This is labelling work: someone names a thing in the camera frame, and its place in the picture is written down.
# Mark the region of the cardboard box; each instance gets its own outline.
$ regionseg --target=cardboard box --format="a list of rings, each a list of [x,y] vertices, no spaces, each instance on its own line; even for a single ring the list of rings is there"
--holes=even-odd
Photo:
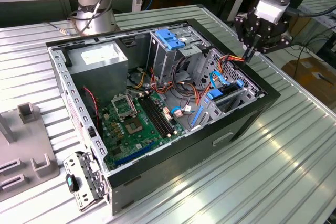
[[[282,70],[293,77],[297,60]],[[330,109],[336,108],[336,75],[314,57],[300,59],[295,80]]]

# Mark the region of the blue pcie slot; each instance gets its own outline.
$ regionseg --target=blue pcie slot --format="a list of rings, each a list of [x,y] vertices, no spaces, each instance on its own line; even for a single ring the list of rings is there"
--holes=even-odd
[[[132,153],[131,155],[128,155],[127,157],[123,157],[122,159],[115,161],[115,165],[117,165],[117,166],[122,165],[124,163],[127,163],[128,161],[131,161],[132,159],[140,157],[142,154],[148,152],[153,147],[154,144],[155,144],[155,142],[153,142],[153,143],[147,145],[146,147]]]
[[[195,123],[197,122],[197,119],[199,118],[199,115],[201,114],[202,110],[203,110],[203,106],[200,106],[197,114],[195,115],[195,118],[194,118],[193,122],[191,123],[192,127],[194,127]]]

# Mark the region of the ram slot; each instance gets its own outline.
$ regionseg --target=ram slot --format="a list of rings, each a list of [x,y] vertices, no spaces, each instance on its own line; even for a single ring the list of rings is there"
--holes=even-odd
[[[168,124],[166,119],[160,113],[150,97],[143,97],[138,99],[139,104],[149,117],[155,128],[158,130],[162,138],[166,138],[168,134],[173,134],[172,127]]]

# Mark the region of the table leg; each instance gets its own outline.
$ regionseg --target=table leg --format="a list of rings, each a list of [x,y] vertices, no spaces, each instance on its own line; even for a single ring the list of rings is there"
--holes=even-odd
[[[141,11],[142,0],[133,0],[132,2],[132,12]]]
[[[238,10],[240,8],[240,6],[242,5],[243,0],[236,0],[235,4],[233,5],[231,12],[229,14],[229,17],[227,18],[228,21],[232,21],[234,20],[234,18],[236,17]]]

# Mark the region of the motherboard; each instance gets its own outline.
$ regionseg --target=motherboard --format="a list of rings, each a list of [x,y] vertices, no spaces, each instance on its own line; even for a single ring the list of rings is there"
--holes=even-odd
[[[122,95],[102,108],[105,162],[115,169],[183,135],[174,119],[168,121],[165,104],[156,92],[132,98]]]

